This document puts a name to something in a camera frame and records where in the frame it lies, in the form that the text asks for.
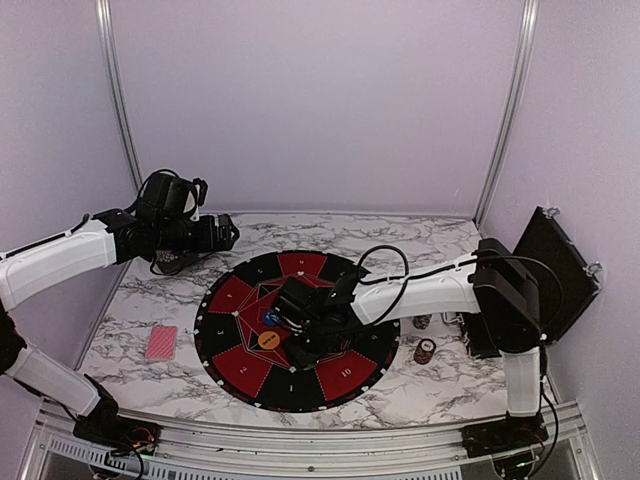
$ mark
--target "gold circle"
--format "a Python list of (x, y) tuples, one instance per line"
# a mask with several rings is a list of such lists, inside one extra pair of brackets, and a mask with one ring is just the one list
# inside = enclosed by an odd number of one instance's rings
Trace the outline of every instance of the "gold circle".
[(263, 350), (273, 350), (280, 345), (280, 335), (271, 330), (262, 332), (258, 337), (258, 345)]

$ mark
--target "white marble surface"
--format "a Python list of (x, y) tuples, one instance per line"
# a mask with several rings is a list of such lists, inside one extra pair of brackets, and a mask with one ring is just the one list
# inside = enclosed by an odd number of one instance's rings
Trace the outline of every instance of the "white marble surface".
[[(401, 345), (389, 371), (366, 393), (341, 406), (276, 413), (226, 393), (200, 364), (193, 326), (206, 289), (234, 265), (287, 249), (357, 260), (380, 243), (400, 247), (413, 265), (429, 265), (473, 250), (480, 239), (472, 222), (454, 219), (247, 214), (234, 221), (241, 239), (232, 252), (216, 254), (176, 277), (153, 276), (146, 262), (133, 262), (81, 367), (123, 408), (206, 422), (301, 428), (397, 427), (504, 413), (501, 361), (469, 358), (459, 329), (444, 325), (438, 316), (426, 330), (402, 320)], [(399, 261), (389, 254), (369, 268), (375, 272), (393, 266), (399, 267)], [(145, 360), (154, 325), (178, 327), (174, 360)], [(437, 352), (423, 366), (413, 361), (413, 352), (425, 337), (436, 342)]]

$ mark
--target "purple wall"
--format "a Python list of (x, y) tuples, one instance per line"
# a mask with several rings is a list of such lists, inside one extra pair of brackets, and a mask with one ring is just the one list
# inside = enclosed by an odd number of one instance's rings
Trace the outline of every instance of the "purple wall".
[(640, 4), (541, 2), (534, 54), (486, 223), (513, 247), (536, 205), (605, 267), (605, 291), (551, 350), (605, 478), (640, 470)]
[[(116, 131), (94, 2), (0, 5), (0, 248), (124, 206), (133, 188)], [(45, 291), (12, 313), (46, 353), (73, 364), (115, 268)], [(0, 379), (0, 478), (15, 478), (39, 402)]]
[(522, 17), (513, 0), (114, 0), (143, 173), (208, 210), (471, 216)]

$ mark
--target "dartboard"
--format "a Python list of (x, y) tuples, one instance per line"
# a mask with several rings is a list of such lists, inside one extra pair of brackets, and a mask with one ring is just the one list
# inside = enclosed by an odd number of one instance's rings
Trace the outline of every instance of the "dartboard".
[(254, 407), (314, 412), (348, 402), (373, 386), (398, 349), (399, 322), (364, 330), (340, 353), (296, 370), (282, 343), (289, 329), (265, 320), (288, 277), (330, 288), (356, 266), (309, 251), (268, 253), (237, 265), (207, 291), (195, 321), (195, 345), (214, 382)]

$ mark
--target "red playing card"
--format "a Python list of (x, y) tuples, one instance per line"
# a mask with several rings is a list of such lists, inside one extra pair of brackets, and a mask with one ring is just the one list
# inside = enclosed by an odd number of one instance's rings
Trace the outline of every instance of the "red playing card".
[(153, 327), (145, 358), (148, 360), (173, 360), (177, 335), (178, 327)]

